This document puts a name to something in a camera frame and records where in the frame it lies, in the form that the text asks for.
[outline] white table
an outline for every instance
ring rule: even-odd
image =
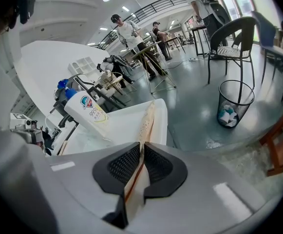
[[[63,155],[76,154],[137,141],[141,119],[151,101],[108,113],[110,131],[106,139],[97,139],[79,125],[70,136]],[[150,142],[166,144],[168,113],[163,99],[155,100],[155,115]]]

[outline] black mesh pad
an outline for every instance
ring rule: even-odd
[[[108,164],[108,171],[114,178],[126,185],[138,167],[139,158],[139,146],[136,146],[111,161]]]
[[[172,172],[172,163],[145,145],[145,165],[147,167],[150,184],[166,178]]]
[[[139,142],[99,160],[93,167],[93,177],[106,193],[120,195],[117,209],[104,219],[119,228],[127,226],[124,187],[139,164]],[[150,186],[144,190],[144,199],[172,195],[186,180],[187,167],[183,161],[153,145],[145,144],[145,166]]]

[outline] railing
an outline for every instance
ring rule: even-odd
[[[138,23],[142,21],[143,19],[146,19],[147,17],[152,16],[153,14],[157,12],[160,12],[162,10],[165,10],[167,8],[170,8],[170,7],[182,4],[182,3],[187,3],[187,1],[186,0],[158,0],[136,11],[135,13],[133,13],[132,15],[130,15],[123,21],[131,20],[135,23]],[[98,45],[95,45],[93,47],[105,50],[113,41],[117,39],[117,34],[115,32],[117,27],[118,26],[116,26]]]

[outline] white wall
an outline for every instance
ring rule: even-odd
[[[109,56],[104,50],[60,41],[35,41],[22,47],[21,52],[22,59],[15,63],[15,69],[32,101],[45,116],[49,115],[55,103],[58,82],[72,76],[68,71],[69,63],[90,57],[97,65]],[[99,76],[98,71],[93,71],[89,79],[97,80]],[[49,119],[58,125],[62,116],[57,111],[54,115]]]

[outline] wire mesh trash can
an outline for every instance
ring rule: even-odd
[[[224,81],[219,86],[218,123],[226,128],[236,127],[254,99],[254,92],[246,83]]]

